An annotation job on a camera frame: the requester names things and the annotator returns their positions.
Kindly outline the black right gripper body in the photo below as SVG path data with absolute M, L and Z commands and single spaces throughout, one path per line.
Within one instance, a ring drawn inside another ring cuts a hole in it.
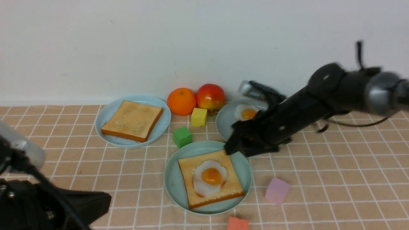
M 232 134 L 241 134 L 252 140 L 256 153 L 275 153 L 280 145 L 292 141 L 292 135 L 307 127 L 307 120 L 278 109 L 259 111 L 253 119 L 235 122 Z

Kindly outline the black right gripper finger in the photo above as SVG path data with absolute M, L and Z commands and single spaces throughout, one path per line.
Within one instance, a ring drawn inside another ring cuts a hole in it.
M 232 134 L 225 144 L 226 155 L 230 156 L 240 152 L 244 157 L 252 157 L 256 155 L 256 151 L 252 145 L 252 140 L 241 134 Z

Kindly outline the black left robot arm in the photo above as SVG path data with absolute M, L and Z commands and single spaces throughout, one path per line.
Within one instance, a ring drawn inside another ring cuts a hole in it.
M 0 136 L 1 173 L 38 181 L 1 179 L 2 230 L 89 230 L 108 213 L 110 194 L 58 188 L 40 172 L 46 158 L 41 147 L 4 122 Z

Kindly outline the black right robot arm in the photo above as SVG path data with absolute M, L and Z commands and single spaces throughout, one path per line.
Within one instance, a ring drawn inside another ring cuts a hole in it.
M 224 149 L 245 157 L 280 151 L 292 135 L 305 127 L 331 117 L 358 111 L 382 117 L 382 122 L 400 111 L 409 110 L 409 83 L 394 72 L 379 66 L 364 67 L 362 41 L 357 41 L 359 70 L 348 72 L 338 63 L 316 70 L 307 85 L 290 97 L 254 80 L 245 80 L 241 95 L 265 101 L 268 107 L 248 121 L 232 124 L 232 134 Z

